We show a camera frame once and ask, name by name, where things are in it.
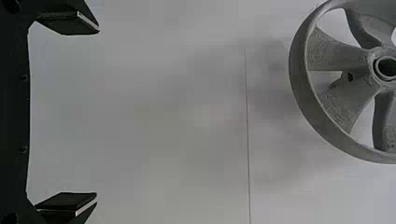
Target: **black bracket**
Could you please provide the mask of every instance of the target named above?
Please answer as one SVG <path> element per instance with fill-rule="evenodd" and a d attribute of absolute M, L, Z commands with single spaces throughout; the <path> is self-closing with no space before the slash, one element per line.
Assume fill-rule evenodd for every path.
<path fill-rule="evenodd" d="M 27 35 L 38 21 L 61 35 L 94 35 L 99 24 L 84 0 L 0 0 L 0 224 L 85 223 L 96 193 L 60 193 L 33 206 L 26 182 L 30 153 Z"/>

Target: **gray propeller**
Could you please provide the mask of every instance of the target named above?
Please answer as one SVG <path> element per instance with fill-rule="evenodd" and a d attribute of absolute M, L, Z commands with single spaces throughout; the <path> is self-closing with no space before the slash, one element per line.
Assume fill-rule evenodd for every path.
<path fill-rule="evenodd" d="M 339 42 L 316 23 L 342 8 L 361 48 Z M 396 1 L 330 0 L 303 22 L 290 49 L 290 83 L 303 114 L 328 142 L 346 153 L 379 163 L 396 163 Z M 310 71 L 342 71 L 320 94 Z M 350 132 L 361 111 L 375 99 L 374 147 L 356 142 Z"/>

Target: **white backdrop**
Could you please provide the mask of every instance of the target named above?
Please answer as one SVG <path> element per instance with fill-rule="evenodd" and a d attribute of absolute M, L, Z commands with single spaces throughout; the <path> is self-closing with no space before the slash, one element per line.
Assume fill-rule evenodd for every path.
<path fill-rule="evenodd" d="M 290 43 L 321 2 L 90 0 L 99 35 L 35 24 L 32 202 L 96 191 L 92 224 L 393 223 L 396 166 L 327 144 L 291 93 Z M 356 44 L 345 22 L 320 25 Z"/>

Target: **thin vertical line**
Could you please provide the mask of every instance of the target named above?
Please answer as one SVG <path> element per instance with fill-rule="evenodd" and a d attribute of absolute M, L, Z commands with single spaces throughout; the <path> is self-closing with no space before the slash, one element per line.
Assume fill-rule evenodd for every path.
<path fill-rule="evenodd" d="M 248 207 L 248 223 L 251 224 L 251 186 L 250 186 L 250 137 L 249 137 L 249 123 L 248 123 L 248 60 L 247 50 L 244 49 L 245 57 L 245 102 L 247 113 L 247 207 Z"/>

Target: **screw hole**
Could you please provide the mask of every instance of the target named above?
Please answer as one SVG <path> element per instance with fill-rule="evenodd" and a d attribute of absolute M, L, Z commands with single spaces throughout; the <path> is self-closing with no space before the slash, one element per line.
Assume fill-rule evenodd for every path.
<path fill-rule="evenodd" d="M 348 74 L 347 74 L 347 80 L 348 80 L 349 82 L 351 82 L 351 81 L 353 81 L 353 79 L 354 79 L 354 77 L 353 77 L 352 73 L 348 73 Z"/>
<path fill-rule="evenodd" d="M 19 0 L 3 0 L 3 5 L 6 10 L 11 14 L 17 14 L 21 11 L 21 5 Z"/>
<path fill-rule="evenodd" d="M 19 218 L 18 218 L 18 214 L 16 213 L 8 214 L 1 221 L 1 224 L 18 224 L 18 223 L 19 223 Z"/>

